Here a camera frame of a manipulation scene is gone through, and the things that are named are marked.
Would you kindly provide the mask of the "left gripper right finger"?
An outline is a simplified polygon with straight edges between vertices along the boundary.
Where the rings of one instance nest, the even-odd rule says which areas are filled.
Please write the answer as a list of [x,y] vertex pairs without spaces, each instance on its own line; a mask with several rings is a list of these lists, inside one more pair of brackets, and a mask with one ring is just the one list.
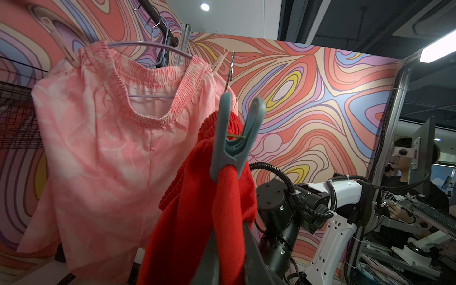
[[243,237],[245,242],[244,280],[245,285],[284,285],[285,282],[273,273],[261,256],[251,227],[243,223]]

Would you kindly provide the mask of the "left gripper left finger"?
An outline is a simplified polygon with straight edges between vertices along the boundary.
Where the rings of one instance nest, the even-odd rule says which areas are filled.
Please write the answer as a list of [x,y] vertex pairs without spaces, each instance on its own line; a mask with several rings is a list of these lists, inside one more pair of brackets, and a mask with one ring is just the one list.
[[220,259],[215,232],[212,231],[190,285],[219,285]]

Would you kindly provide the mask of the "red shorts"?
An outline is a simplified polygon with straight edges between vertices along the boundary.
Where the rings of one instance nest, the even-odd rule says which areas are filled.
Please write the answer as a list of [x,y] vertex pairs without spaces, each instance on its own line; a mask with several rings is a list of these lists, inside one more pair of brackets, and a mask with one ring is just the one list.
[[202,123],[191,150],[159,207],[157,222],[138,275],[140,285],[187,285],[211,234],[215,234],[223,285],[244,283],[243,224],[253,224],[257,194],[249,167],[239,175],[226,166],[210,178],[217,114]]

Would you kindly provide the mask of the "teal grey clothespin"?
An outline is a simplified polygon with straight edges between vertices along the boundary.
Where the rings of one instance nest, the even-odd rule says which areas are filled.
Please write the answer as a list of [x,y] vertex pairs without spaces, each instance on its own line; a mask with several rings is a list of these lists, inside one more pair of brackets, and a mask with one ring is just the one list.
[[210,167],[210,177],[215,183],[219,172],[225,166],[234,166],[238,177],[241,176],[264,120],[266,105],[258,97],[252,101],[242,133],[236,135],[233,140],[228,139],[228,128],[232,118],[230,108],[231,94],[226,92],[220,100]]

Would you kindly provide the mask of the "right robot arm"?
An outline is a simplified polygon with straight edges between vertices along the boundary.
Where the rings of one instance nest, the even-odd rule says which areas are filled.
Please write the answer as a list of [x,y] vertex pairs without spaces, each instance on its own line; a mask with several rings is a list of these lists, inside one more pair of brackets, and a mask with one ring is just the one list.
[[[258,213],[264,224],[259,250],[276,285],[296,278],[300,285],[330,285],[352,236],[365,226],[372,214],[374,186],[358,175],[334,174],[317,184],[294,184],[279,168],[255,162],[251,170],[275,174],[256,189]],[[301,230],[314,234],[324,229],[310,265],[286,275],[297,266],[292,252]]]

